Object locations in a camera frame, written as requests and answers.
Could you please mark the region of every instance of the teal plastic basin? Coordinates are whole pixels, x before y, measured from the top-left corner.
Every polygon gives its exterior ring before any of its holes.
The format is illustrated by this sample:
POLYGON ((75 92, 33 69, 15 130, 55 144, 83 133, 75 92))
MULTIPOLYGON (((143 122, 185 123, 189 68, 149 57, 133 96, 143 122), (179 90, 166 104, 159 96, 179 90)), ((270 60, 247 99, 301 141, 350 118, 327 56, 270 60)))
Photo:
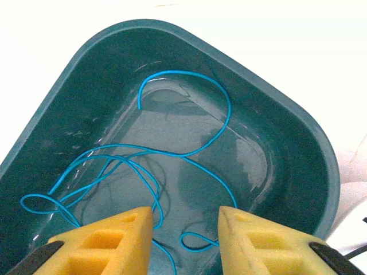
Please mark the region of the teal plastic basin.
MULTIPOLYGON (((167 75, 150 81, 143 110, 138 110, 140 84, 162 70, 202 73, 228 91, 233 105, 229 127, 192 159, 227 182, 240 208, 326 236, 337 210, 339 174, 333 149, 317 122, 199 38, 170 23, 142 19, 111 26, 80 48, 1 164, 2 273, 52 235, 72 229, 60 214, 31 214, 19 200, 28 193, 46 194, 82 152, 108 143, 189 152, 221 128, 227 110, 223 95, 207 81, 191 76, 167 75)), ((184 230, 216 238, 218 208, 232 205, 229 195, 215 179, 181 159, 149 155, 139 162, 162 185, 166 218, 154 237, 173 255, 178 274, 222 274, 217 247, 190 253, 178 240, 184 230)), ((102 165, 90 162, 75 171, 56 198, 89 183, 102 165)), ((152 202, 135 173, 121 166, 73 212, 88 224, 152 202)), ((29 205, 54 209, 46 201, 30 200, 29 205)), ((186 242, 204 244, 189 237, 186 242)), ((149 270, 149 274, 173 274, 168 258, 154 246, 149 270)))

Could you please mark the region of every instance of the blue cable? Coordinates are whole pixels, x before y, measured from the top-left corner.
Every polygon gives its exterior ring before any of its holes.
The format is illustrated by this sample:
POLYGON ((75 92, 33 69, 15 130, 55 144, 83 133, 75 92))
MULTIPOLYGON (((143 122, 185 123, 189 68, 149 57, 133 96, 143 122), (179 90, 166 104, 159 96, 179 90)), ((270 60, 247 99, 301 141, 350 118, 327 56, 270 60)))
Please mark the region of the blue cable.
MULTIPOLYGON (((227 127, 229 120, 231 118, 231 113, 232 113, 232 106, 231 106, 231 100, 229 98, 228 93, 226 92, 226 90, 214 79, 205 76, 203 74, 200 73, 195 73, 195 72, 188 72, 188 71, 184 71, 184 70, 166 70, 163 72, 159 72, 159 73, 155 73, 152 74, 151 76, 148 76, 143 82, 142 85, 139 88, 139 92, 138 92, 138 109, 142 109, 142 92, 143 92, 143 88, 145 87, 145 85, 152 79, 161 76, 163 74, 185 74, 185 75, 190 75, 190 76, 196 76, 199 78, 203 78, 205 80, 208 80, 209 82, 213 83, 215 86, 217 86, 219 88, 220 91, 222 91, 222 93, 224 94, 227 103, 228 103, 228 111, 227 111, 227 118, 223 124, 223 127, 218 131, 218 133, 216 133, 214 135, 213 138, 211 138, 206 144, 204 144, 202 147, 192 151, 192 152, 188 152, 188 153, 184 153, 184 154, 178 154, 175 152, 169 152, 169 151, 162 151, 162 150, 156 150, 156 149, 152 149, 152 148, 148 148, 148 147, 144 147, 144 146, 138 146, 138 145, 134 145, 134 144, 108 144, 108 145, 104 145, 104 146, 99 146, 93 149, 90 149, 84 153, 82 153, 80 156, 78 156, 68 167, 67 169, 63 172, 63 174, 59 177, 59 179, 57 180, 57 182, 54 184, 54 186, 50 189, 50 191, 48 192, 48 195, 42 195, 42 194, 28 194, 25 195, 23 198, 21 198, 20 204, 21 206, 26 209, 27 211, 31 212, 31 213, 35 213, 35 214, 52 214, 52 213, 56 213, 59 212, 66 221, 68 221, 70 224, 72 224, 75 227, 80 227, 81 225, 79 224, 79 222, 77 221, 76 217, 68 210, 68 208, 70 208, 71 206, 77 204, 78 202, 80 202, 91 190, 92 188, 99 184, 101 181, 103 181, 105 178, 109 177, 121 164, 126 164, 129 166, 129 168, 131 168, 142 180, 142 182, 146 185, 146 187, 149 189, 149 191, 151 192, 153 198, 154 198, 154 204, 152 206, 152 211, 155 210, 155 208, 157 207, 159 210, 159 214, 160 214, 160 219, 159 222, 156 226, 154 226, 154 230, 159 229, 162 224, 163 224, 163 220, 164 220, 164 215, 163 215, 163 210, 161 207, 161 204, 159 202, 159 194, 160 194, 160 188, 159 188, 159 184, 157 182, 157 180, 152 176, 152 174, 147 171, 144 167, 142 167, 140 164, 133 162, 131 160, 131 158, 136 157, 136 156, 142 156, 142 155, 147 155, 147 154, 161 154, 161 155, 166 155, 166 156, 172 156, 172 157, 178 157, 181 158, 183 160, 185 160, 186 162, 198 167, 199 169, 203 170, 204 172, 206 172, 207 174, 211 175, 212 177, 214 177, 217 181, 219 181, 222 186, 226 189, 226 191, 228 192, 229 196, 231 197, 231 200, 233 202, 233 206, 235 208, 238 207, 237 205, 237 201, 235 199, 235 196, 233 195, 233 193, 231 192, 230 188, 228 187, 228 185, 220 178, 218 177, 216 174, 212 173, 211 171, 209 171, 207 168, 205 168, 204 166, 200 165, 199 163, 187 158, 188 156, 192 156, 194 154, 199 153, 200 151, 204 150, 206 147, 208 147, 209 145, 211 145, 225 130, 225 128, 227 127), (93 155, 90 156, 89 154, 93 153, 96 150, 101 150, 101 149, 106 149, 106 148, 112 148, 112 147, 127 147, 127 148, 135 148, 135 149, 139 149, 139 150, 143 150, 142 152, 138 152, 129 156, 119 156, 119 155, 93 155), (101 171, 99 172, 98 176, 96 177, 96 179, 84 186, 81 187, 77 190, 75 190, 74 192, 71 192, 70 194, 64 196, 63 198, 61 198, 59 201, 53 199, 50 197, 50 195, 52 195, 55 190, 62 184, 62 182, 64 181, 64 179, 67 177, 67 175, 73 170, 75 169, 78 165, 92 160, 92 159, 107 159, 106 163, 104 164, 103 168, 101 169, 101 171), (118 163, 106 174, 105 171, 106 169, 110 166, 110 164, 114 161, 118 161, 118 163), (151 188, 151 186, 149 185, 149 183, 147 182, 147 180, 143 177, 143 175, 138 171, 138 169, 140 169, 142 172, 144 172, 154 183, 157 192, 155 193, 154 190, 151 188), (70 204, 64 206, 62 204, 62 202, 66 201, 67 199, 79 194, 83 192, 77 199, 75 199, 73 202, 71 202, 70 204), (26 198, 31 198, 31 197, 39 197, 39 198, 44 198, 47 199, 53 203, 55 203, 55 205, 57 206, 57 210, 53 210, 53 211, 36 211, 33 209, 30 209, 29 207, 27 207, 24 203, 24 200, 26 198)), ((209 238, 206 238, 205 236, 198 234, 198 233, 194 233, 194 232, 184 232, 181 234, 180 238, 179 238, 179 242, 181 244, 181 246, 190 252, 203 252, 206 250, 209 250, 210 248, 212 248, 213 246, 219 246, 218 241, 213 241, 209 238), (184 238, 186 236, 194 236, 194 237, 198 237, 203 239, 204 241, 206 241, 208 243, 208 245, 205 245, 203 247, 188 247, 184 244, 184 238)), ((171 264, 172 264, 172 268, 173 268, 173 272, 174 275, 177 274, 176 271, 176 267, 175 267, 175 263, 173 260, 173 257, 171 256, 171 254, 162 246, 160 245, 156 240, 152 240, 152 243, 157 246, 158 248, 160 248, 169 258, 171 264)))

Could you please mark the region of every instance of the white background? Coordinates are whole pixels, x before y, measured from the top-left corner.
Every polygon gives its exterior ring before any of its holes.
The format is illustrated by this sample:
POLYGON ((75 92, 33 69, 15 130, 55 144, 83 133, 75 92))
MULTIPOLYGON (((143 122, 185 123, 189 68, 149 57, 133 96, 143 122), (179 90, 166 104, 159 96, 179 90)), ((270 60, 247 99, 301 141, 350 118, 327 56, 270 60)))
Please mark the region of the white background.
POLYGON ((0 0, 0 162, 87 39, 153 18, 195 34, 301 105, 330 139, 342 183, 367 181, 364 2, 0 0))

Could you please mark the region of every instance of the submerged cable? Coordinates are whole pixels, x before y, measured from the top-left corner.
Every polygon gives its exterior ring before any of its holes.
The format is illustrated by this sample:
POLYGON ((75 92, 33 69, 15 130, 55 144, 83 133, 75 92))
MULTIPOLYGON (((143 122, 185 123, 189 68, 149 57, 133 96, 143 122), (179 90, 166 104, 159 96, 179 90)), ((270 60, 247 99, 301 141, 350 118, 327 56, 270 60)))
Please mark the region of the submerged cable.
MULTIPOLYGON (((227 118, 225 119, 225 122, 222 126, 222 128, 218 131, 218 133, 216 133, 207 143, 205 143, 203 146, 201 146, 200 148, 192 151, 192 152, 187 152, 184 154, 178 154, 175 152, 169 152, 169 151, 162 151, 162 150, 156 150, 153 148, 148 148, 145 146, 138 146, 135 144, 108 144, 108 145, 103 145, 103 146, 98 146, 96 148, 87 150, 86 152, 82 153, 80 156, 78 156, 67 168, 66 170, 61 174, 61 176, 58 178, 58 180, 56 181, 56 183, 53 185, 53 187, 50 189, 50 191, 48 191, 47 195, 42 195, 42 194, 28 194, 25 195, 24 197, 21 198, 20 200, 20 204, 21 206, 26 209, 27 211, 34 213, 34 214, 53 214, 53 213, 60 213, 64 219, 66 221, 68 221, 71 225, 75 226, 75 227, 80 227, 81 224, 79 224, 78 220, 76 219, 76 217, 71 213, 71 211, 69 210, 70 207, 74 206, 75 204, 77 204, 78 202, 80 202, 92 189, 94 186, 96 186, 97 184, 99 184, 101 181, 103 181, 104 179, 106 179, 107 177, 109 177, 110 175, 113 174, 113 172, 121 165, 121 164, 125 164, 127 165, 130 169, 133 170, 133 172, 135 172, 137 174, 137 176, 139 176, 139 178, 141 179, 141 181, 145 184, 145 186, 148 188, 149 192, 151 193, 151 195, 154 198, 154 203, 152 206, 152 210, 154 211, 155 209, 158 208, 159 211, 159 222, 157 223, 157 225, 154 226, 154 230, 159 229, 163 222, 164 222, 164 214, 163 214, 163 209, 162 206, 159 202, 159 197, 160 197, 160 188, 159 188, 159 184, 158 181, 154 178, 154 176, 147 171, 143 166, 141 166, 140 164, 138 164, 137 162, 134 162, 131 160, 131 158, 137 157, 137 156, 143 156, 143 155, 148 155, 148 154, 160 154, 160 155, 165 155, 165 156, 170 156, 170 157, 176 157, 176 158, 180 158, 194 166, 196 166, 197 168, 203 170, 205 173, 209 174, 210 176, 212 176, 213 178, 215 178, 218 182, 221 183, 221 185, 225 188, 225 190, 227 191, 227 193, 229 194, 232 202, 233 202, 233 206, 235 208, 238 207, 237 205, 237 201, 235 199, 234 194, 231 192, 230 188, 228 187, 228 185, 216 174, 214 174, 213 172, 211 172, 210 170, 208 170, 207 168, 205 168, 204 166, 200 165, 199 163, 187 158, 188 156, 192 156, 194 154, 199 153, 200 151, 204 150, 206 147, 208 147, 209 145, 211 145, 216 139, 218 139, 218 137, 224 132, 224 130, 226 129, 229 120, 231 118, 231 113, 232 113, 232 106, 231 106, 231 101, 229 98, 228 93, 226 92, 226 90, 214 79, 205 76, 203 74, 200 73, 196 73, 196 72, 189 72, 189 71, 184 71, 184 70, 166 70, 163 72, 159 72, 159 73, 155 73, 152 74, 151 76, 148 76, 143 82, 142 85, 139 88, 139 92, 138 92, 138 109, 142 109, 142 93, 143 93, 143 88, 145 87, 145 85, 152 79, 164 75, 164 74, 185 74, 185 75, 189 75, 189 76, 194 76, 194 77, 199 77, 205 80, 208 80, 209 82, 211 82, 212 84, 214 84, 216 87, 218 87, 218 89, 220 91, 222 91, 222 93, 224 94, 227 103, 228 103, 228 110, 227 110, 227 118), (95 151, 98 150, 102 150, 102 149, 107 149, 107 148, 114 148, 114 147, 126 147, 126 148, 134 148, 134 149, 138 149, 138 150, 142 150, 141 152, 137 152, 134 154, 131 154, 129 156, 120 156, 120 155, 92 155, 95 151), (81 164, 84 164, 85 162, 88 162, 90 160, 95 160, 95 159, 105 159, 106 162, 103 166, 103 168, 100 170, 100 172, 98 173, 98 176, 96 177, 96 179, 86 185, 83 186, 73 192, 71 192, 70 194, 62 197, 59 201, 51 198, 50 196, 62 185, 63 181, 65 180, 65 178, 70 174, 71 171, 73 171, 76 167, 78 167, 81 164), (117 164, 115 164, 113 166, 113 168, 111 168, 109 170, 109 172, 106 172, 107 168, 110 167, 110 165, 113 162, 117 162, 117 164), (150 186, 149 182, 145 179, 145 177, 142 175, 142 173, 139 171, 141 170, 148 178, 150 178, 150 180, 153 182, 156 192, 154 192, 154 190, 152 189, 152 187, 150 186), (70 202, 68 205, 64 206, 62 203, 65 202, 66 200, 71 199, 74 196, 79 195, 79 197, 77 197, 74 201, 70 202), (27 207, 27 205, 25 204, 24 200, 28 199, 28 198, 42 198, 42 199, 46 199, 49 200, 51 202, 53 202, 56 206, 57 209, 56 210, 48 210, 48 211, 37 211, 37 210, 33 210, 29 207, 27 207)), ((160 244, 158 243, 156 240, 152 240, 153 244, 160 248, 169 258, 172 268, 173 268, 173 273, 174 275, 177 274, 176 271, 176 267, 175 267, 175 262, 173 260, 173 257, 171 256, 171 254, 160 244)), ((181 246, 190 252, 203 252, 206 250, 209 250, 210 248, 212 248, 213 246, 219 246, 218 241, 213 241, 201 234, 198 233, 194 233, 194 232, 184 232, 181 234, 180 238, 179 238, 179 242, 181 244, 181 246), (208 244, 202 247, 188 247, 187 245, 185 245, 184 243, 184 238, 186 236, 192 236, 192 237, 197 237, 202 239, 203 241, 207 242, 208 244)))

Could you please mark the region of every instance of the blue wire loop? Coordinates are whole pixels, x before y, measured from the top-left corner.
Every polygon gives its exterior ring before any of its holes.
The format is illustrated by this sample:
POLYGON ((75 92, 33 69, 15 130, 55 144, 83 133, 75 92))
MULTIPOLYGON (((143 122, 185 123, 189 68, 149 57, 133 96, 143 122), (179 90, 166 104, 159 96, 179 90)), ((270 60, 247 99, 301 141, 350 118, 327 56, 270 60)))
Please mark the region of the blue wire loop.
MULTIPOLYGON (((99 184, 101 181, 103 181, 104 179, 106 179, 107 177, 109 177, 110 175, 113 174, 113 172, 121 165, 121 164, 125 164, 127 166, 129 166, 130 169, 132 169, 137 176, 139 176, 139 178, 142 180, 142 182, 145 184, 145 186, 148 188, 149 192, 151 193, 151 195, 154 198, 154 203, 152 206, 152 211, 154 211, 156 208, 158 208, 159 211, 159 221, 157 223, 157 225, 155 225, 153 227, 154 230, 159 229, 164 221, 164 214, 163 214, 163 209, 162 206, 159 202, 159 195, 160 195, 160 188, 159 188, 159 184, 158 181, 153 177, 153 175, 147 171, 143 166, 141 166, 140 164, 138 164, 137 162, 131 160, 131 158, 137 157, 137 156, 143 156, 143 155, 148 155, 148 154, 161 154, 161 155, 166 155, 166 156, 171 156, 171 157, 177 157, 180 158, 194 166, 196 166, 197 168, 203 170, 204 172, 206 172, 207 174, 209 174, 210 176, 212 176, 213 178, 215 178, 218 182, 220 182, 222 184, 222 186, 225 188, 225 190, 227 191, 227 193, 229 194, 229 196, 231 197, 231 200, 233 202, 233 206, 235 208, 238 208, 238 204, 236 201, 236 198, 234 196, 234 194, 231 192, 230 188, 228 187, 228 185, 216 174, 214 174, 213 172, 211 172, 210 170, 208 170, 207 168, 205 168, 204 166, 200 165, 199 163, 191 160, 188 158, 188 156, 192 156, 194 154, 199 153, 200 151, 204 150, 206 147, 208 147, 209 145, 211 145, 226 129, 228 123, 229 123, 229 119, 231 118, 231 114, 232 114, 232 106, 231 106, 231 100, 229 98, 228 93, 226 92, 226 90, 214 79, 205 76, 203 74, 200 73, 196 73, 196 72, 189 72, 189 71, 185 71, 185 70, 165 70, 163 72, 159 72, 159 73, 155 73, 152 74, 151 76, 148 76, 143 82, 142 85, 139 88, 139 92, 138 92, 138 109, 142 109, 142 93, 143 93, 143 89, 145 87, 145 85, 152 79, 164 75, 164 74, 185 74, 185 75, 189 75, 189 76, 195 76, 195 77, 199 77, 205 80, 208 80, 209 82, 211 82, 212 84, 214 84, 216 87, 219 88, 220 91, 222 91, 222 93, 224 94, 227 103, 228 103, 228 110, 227 110, 227 118, 223 124, 223 127, 218 131, 218 133, 216 133, 206 144, 204 144, 202 147, 192 151, 192 152, 187 152, 184 154, 178 154, 175 152, 169 152, 169 151, 162 151, 162 150, 156 150, 156 149, 152 149, 152 148, 148 148, 148 147, 144 147, 144 146, 138 146, 138 145, 134 145, 134 144, 108 144, 108 145, 103 145, 103 146, 98 146, 96 148, 90 149, 84 153, 82 153, 80 156, 78 156, 67 168, 66 170, 61 174, 61 176, 59 177, 59 179, 56 181, 56 183, 54 184, 54 186, 50 189, 50 191, 47 193, 47 195, 42 195, 42 194, 28 194, 25 195, 24 197, 21 198, 20 200, 20 204, 21 206, 34 214, 53 214, 53 213, 60 213, 64 219, 66 221, 68 221, 71 225, 73 225, 74 227, 80 227, 81 224, 78 222, 78 220, 76 219, 76 217, 71 213, 71 211, 69 210, 70 207, 74 206, 75 204, 77 204, 78 202, 80 202, 92 189, 94 186, 96 186, 97 184, 99 184), (126 148, 134 148, 134 149, 138 149, 138 150, 142 150, 141 152, 137 152, 134 153, 130 156, 120 156, 120 155, 92 155, 92 153, 94 153, 95 151, 98 150, 102 150, 102 149, 107 149, 107 148, 114 148, 114 147, 126 147, 126 148), (83 186, 71 193, 69 193, 68 195, 62 197, 59 201, 56 199, 53 199, 52 197, 50 197, 59 187, 60 185, 63 183, 63 181, 65 180, 65 178, 69 175, 69 173, 71 171, 73 171, 77 166, 88 162, 90 160, 95 160, 95 159, 105 159, 106 162, 103 166, 103 168, 100 170, 100 172, 98 173, 98 176, 96 177, 96 179, 86 185, 83 186), (117 164, 115 164, 115 166, 113 166, 113 168, 111 168, 109 170, 109 172, 105 173, 105 171, 107 170, 108 167, 110 167, 110 165, 113 162, 117 162, 117 164), (153 188, 150 186, 149 182, 145 179, 145 177, 142 175, 142 173, 140 171, 142 171, 154 184, 156 192, 154 192, 153 188), (62 203, 65 202, 66 200, 71 199, 72 197, 79 195, 80 193, 82 193, 78 198, 76 198, 74 201, 72 201, 71 203, 69 203, 68 205, 64 206, 62 203), (41 199, 46 199, 52 203, 54 203, 56 205, 56 210, 48 210, 48 211, 38 211, 38 210, 33 210, 29 207, 27 207, 27 205, 25 204, 25 200, 28 198, 41 198, 41 199)), ((181 244, 181 246, 190 252, 193 253, 198 253, 198 252, 204 252, 209 250, 210 248, 214 247, 214 246, 219 246, 218 244, 218 240, 213 241, 201 234, 198 233, 194 233, 194 232, 183 232, 179 238, 179 242, 181 244), (184 243, 184 238, 185 237, 197 237, 202 239, 203 241, 207 242, 208 244, 202 247, 188 247, 187 245, 185 245, 184 243)), ((171 254, 168 252, 167 249, 165 249, 160 243, 158 243, 155 239, 152 240, 152 243, 158 247, 159 249, 161 249, 169 258, 171 265, 172 265, 172 269, 173 269, 173 273, 174 275, 177 275, 177 270, 176 270, 176 266, 175 266, 175 262, 173 260, 173 257, 171 256, 171 254)))

